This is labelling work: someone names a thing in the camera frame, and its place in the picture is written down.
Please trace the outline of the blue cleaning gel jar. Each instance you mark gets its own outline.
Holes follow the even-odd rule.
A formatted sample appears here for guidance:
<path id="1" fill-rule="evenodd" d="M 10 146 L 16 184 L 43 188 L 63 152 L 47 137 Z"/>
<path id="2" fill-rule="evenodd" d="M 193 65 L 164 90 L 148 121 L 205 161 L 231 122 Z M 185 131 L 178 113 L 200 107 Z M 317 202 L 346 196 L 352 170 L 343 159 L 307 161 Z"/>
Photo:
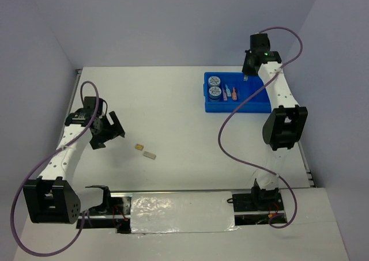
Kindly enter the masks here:
<path id="1" fill-rule="evenodd" d="M 223 91 L 218 86 L 211 86 L 208 89 L 208 99 L 209 101 L 220 101 L 223 96 Z"/>

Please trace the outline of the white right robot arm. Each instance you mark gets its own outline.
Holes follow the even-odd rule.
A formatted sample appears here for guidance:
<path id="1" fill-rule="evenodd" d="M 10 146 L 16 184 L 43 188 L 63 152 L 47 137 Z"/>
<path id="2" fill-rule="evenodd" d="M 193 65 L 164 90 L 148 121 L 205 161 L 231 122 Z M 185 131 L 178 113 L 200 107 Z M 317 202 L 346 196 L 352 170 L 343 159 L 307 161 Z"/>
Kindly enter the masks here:
<path id="1" fill-rule="evenodd" d="M 308 111 L 293 97 L 280 55 L 270 50 L 267 34 L 250 36 L 242 73 L 248 77 L 258 76 L 270 101 L 271 113 L 263 125 L 262 138 L 270 149 L 265 168 L 274 174 L 260 171 L 255 183 L 262 190 L 273 190 L 279 187 L 278 175 L 284 170 L 286 156 L 302 136 Z"/>

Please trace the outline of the pink translucent case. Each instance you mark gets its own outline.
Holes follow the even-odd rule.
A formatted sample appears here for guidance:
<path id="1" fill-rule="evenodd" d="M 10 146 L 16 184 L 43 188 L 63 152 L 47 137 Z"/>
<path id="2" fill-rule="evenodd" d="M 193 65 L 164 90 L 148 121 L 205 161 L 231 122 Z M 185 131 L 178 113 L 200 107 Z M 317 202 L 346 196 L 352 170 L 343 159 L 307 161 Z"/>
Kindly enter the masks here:
<path id="1" fill-rule="evenodd" d="M 222 91 L 223 91 L 223 101 L 226 102 L 228 101 L 227 93 L 224 89 L 222 89 Z"/>

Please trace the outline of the yellow eraser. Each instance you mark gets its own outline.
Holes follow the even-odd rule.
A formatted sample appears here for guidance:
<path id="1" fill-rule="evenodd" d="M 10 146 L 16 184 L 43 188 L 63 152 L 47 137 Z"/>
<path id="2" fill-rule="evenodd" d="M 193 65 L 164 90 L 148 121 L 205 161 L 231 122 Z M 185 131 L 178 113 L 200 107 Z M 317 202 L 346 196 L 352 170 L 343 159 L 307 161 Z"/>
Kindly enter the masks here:
<path id="1" fill-rule="evenodd" d="M 142 151 L 142 150 L 144 149 L 144 146 L 143 146 L 143 145 L 141 145 L 141 144 L 136 144 L 136 145 L 135 145 L 135 148 L 136 148 L 137 150 Z"/>

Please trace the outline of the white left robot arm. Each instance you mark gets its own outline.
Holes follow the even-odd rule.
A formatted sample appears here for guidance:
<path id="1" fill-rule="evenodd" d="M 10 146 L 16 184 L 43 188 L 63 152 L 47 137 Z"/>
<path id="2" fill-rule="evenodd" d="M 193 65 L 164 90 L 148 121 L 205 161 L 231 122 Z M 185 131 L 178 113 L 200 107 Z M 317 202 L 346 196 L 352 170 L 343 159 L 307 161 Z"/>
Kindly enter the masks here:
<path id="1" fill-rule="evenodd" d="M 86 96 L 82 104 L 66 118 L 57 154 L 36 179 L 28 179 L 23 186 L 33 223 L 73 224 L 85 210 L 107 214 L 113 207 L 108 186 L 91 184 L 77 190 L 70 184 L 87 146 L 103 149 L 106 142 L 125 136 L 116 113 L 107 111 L 105 100 Z"/>

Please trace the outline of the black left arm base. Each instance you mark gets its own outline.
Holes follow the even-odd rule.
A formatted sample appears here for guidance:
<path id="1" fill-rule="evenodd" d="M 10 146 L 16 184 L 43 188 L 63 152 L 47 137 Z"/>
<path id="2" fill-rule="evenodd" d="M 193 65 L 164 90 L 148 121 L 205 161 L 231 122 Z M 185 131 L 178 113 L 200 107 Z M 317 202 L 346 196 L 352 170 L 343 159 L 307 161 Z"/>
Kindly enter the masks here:
<path id="1" fill-rule="evenodd" d="M 110 192 L 102 204 L 88 210 L 83 229 L 109 229 L 130 234 L 132 197 L 132 193 Z"/>

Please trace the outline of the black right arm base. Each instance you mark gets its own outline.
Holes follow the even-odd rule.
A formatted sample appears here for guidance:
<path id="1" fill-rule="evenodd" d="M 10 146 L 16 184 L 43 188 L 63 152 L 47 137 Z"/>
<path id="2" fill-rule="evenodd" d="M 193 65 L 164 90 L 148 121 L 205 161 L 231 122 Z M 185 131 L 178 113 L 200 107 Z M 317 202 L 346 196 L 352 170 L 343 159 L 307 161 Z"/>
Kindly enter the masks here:
<path id="1" fill-rule="evenodd" d="M 267 190 L 261 188 L 255 180 L 251 191 L 243 194 L 233 194 L 227 203 L 232 204 L 235 212 L 268 211 L 278 213 L 284 207 L 278 188 Z"/>

